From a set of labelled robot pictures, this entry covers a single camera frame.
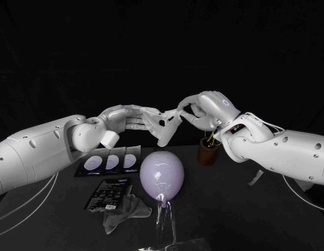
black backdrop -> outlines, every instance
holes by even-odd
[[[323,1],[0,1],[0,141],[118,104],[174,109],[205,90],[324,135]],[[202,137],[186,122],[170,145]],[[138,144],[157,139],[125,132],[118,145]]]

white robotic arm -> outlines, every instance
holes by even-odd
[[[33,127],[0,142],[0,194],[67,168],[102,143],[114,148],[127,129],[147,130],[141,107],[115,106],[99,117],[82,115]]]
[[[241,114],[221,92],[186,98],[179,109],[189,104],[197,117],[187,112],[181,115],[202,130],[218,129],[215,138],[236,162],[252,159],[270,171],[324,185],[324,136],[284,130],[252,113]],[[283,131],[273,133],[267,124]]]

brown cup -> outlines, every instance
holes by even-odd
[[[216,146],[215,148],[208,148],[203,144],[206,138],[200,140],[200,148],[199,148],[199,163],[203,166],[212,166],[216,160],[218,150],[222,145]]]

table surface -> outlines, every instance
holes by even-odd
[[[184,184],[173,200],[177,241],[205,237],[213,250],[324,250],[323,214],[294,195],[280,174],[265,171],[254,161],[236,163],[223,148],[213,166],[199,164],[197,145],[171,146],[166,150],[184,164]],[[142,149],[142,159],[153,151],[154,148]],[[75,177],[77,164],[60,172],[56,187],[36,214],[0,235],[0,250],[131,251],[155,245],[158,204],[142,188],[140,174]],[[251,187],[248,183],[260,169],[265,174]],[[132,178],[132,193],[154,212],[150,218],[129,219],[106,235],[105,213],[92,213],[83,208],[101,181],[116,177]],[[299,190],[294,180],[290,181]],[[46,182],[8,193],[0,215],[36,194]],[[10,217],[15,220],[27,215]]]

lavender balloon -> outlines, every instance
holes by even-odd
[[[168,151],[151,153],[141,167],[141,182],[148,194],[163,201],[163,207],[183,186],[184,170],[180,158]]]

